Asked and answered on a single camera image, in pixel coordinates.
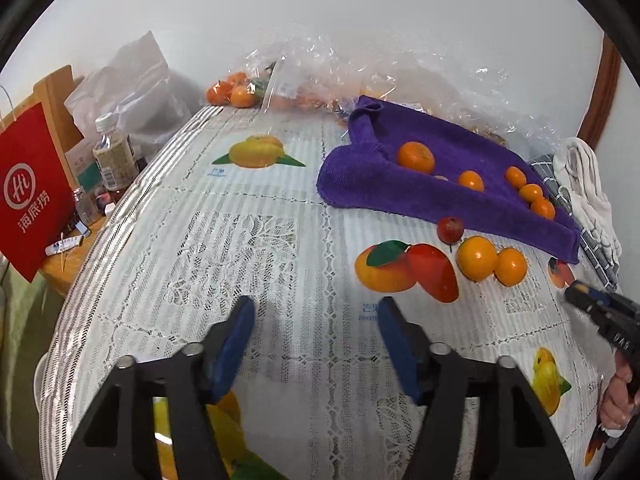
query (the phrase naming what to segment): red shopping bag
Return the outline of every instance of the red shopping bag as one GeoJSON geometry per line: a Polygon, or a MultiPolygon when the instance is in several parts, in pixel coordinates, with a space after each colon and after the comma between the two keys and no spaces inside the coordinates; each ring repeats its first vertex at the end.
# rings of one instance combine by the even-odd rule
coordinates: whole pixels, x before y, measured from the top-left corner
{"type": "Polygon", "coordinates": [[[0,183],[0,252],[31,281],[74,211],[42,104],[0,131],[0,183]]]}

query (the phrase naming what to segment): human hand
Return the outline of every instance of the human hand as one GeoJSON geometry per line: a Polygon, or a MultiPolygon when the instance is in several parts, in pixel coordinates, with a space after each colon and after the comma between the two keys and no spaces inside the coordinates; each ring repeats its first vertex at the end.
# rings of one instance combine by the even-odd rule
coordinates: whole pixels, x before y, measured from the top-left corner
{"type": "Polygon", "coordinates": [[[600,421],[607,430],[625,428],[634,408],[640,406],[640,392],[632,399],[626,390],[626,385],[633,378],[629,363],[620,350],[616,350],[615,359],[616,374],[609,381],[600,405],[600,421]]]}

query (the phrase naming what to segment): screw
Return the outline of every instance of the screw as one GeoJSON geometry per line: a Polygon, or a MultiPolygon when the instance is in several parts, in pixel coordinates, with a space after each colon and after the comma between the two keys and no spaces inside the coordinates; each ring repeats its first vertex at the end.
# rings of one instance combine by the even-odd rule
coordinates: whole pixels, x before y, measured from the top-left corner
{"type": "Polygon", "coordinates": [[[204,350],[202,343],[189,343],[182,349],[182,353],[188,356],[198,355],[204,350]]]}
{"type": "Polygon", "coordinates": [[[432,354],[447,355],[451,352],[451,347],[445,343],[431,343],[429,350],[431,350],[432,354]]]}
{"type": "Polygon", "coordinates": [[[516,361],[509,355],[501,355],[498,357],[498,364],[502,368],[515,368],[517,366],[516,361]]]}
{"type": "Polygon", "coordinates": [[[118,359],[116,366],[120,370],[124,370],[125,368],[129,368],[133,366],[135,363],[136,363],[136,358],[133,357],[133,355],[123,355],[120,359],[118,359]]]}

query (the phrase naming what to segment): wall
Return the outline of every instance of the wall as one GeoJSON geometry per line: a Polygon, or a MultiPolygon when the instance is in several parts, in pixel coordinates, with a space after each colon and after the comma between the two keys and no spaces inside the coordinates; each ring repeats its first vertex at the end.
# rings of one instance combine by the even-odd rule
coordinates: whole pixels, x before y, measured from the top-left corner
{"type": "Polygon", "coordinates": [[[626,296],[640,302],[640,133],[638,114],[640,88],[622,64],[618,89],[609,120],[596,149],[602,189],[613,212],[613,226],[622,243],[620,287],[626,296]]]}
{"type": "MultiPolygon", "coordinates": [[[[352,46],[449,54],[505,69],[509,106],[575,135],[589,102],[602,32],[575,0],[56,0],[29,31],[0,84],[17,103],[46,73],[99,67],[153,30],[169,66],[204,89],[239,54],[303,23],[352,46]]],[[[7,106],[0,97],[0,107],[7,106]]]]}

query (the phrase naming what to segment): purple cloth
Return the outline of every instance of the purple cloth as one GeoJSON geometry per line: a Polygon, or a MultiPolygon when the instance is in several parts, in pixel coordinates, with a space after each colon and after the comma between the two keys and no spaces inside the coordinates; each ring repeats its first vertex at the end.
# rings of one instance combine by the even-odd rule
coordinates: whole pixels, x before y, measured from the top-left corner
{"type": "Polygon", "coordinates": [[[466,228],[513,238],[567,263],[578,263],[578,226],[562,208],[551,221],[529,210],[504,178],[520,168],[548,195],[539,176],[515,153],[460,126],[400,105],[361,96],[349,118],[350,146],[335,148],[318,174],[318,193],[334,207],[361,207],[437,223],[460,218],[466,228]],[[433,174],[396,164],[400,146],[426,145],[436,159],[433,174]],[[459,186],[473,170],[484,192],[459,186]],[[449,181],[434,176],[446,176],[449,181]]]}

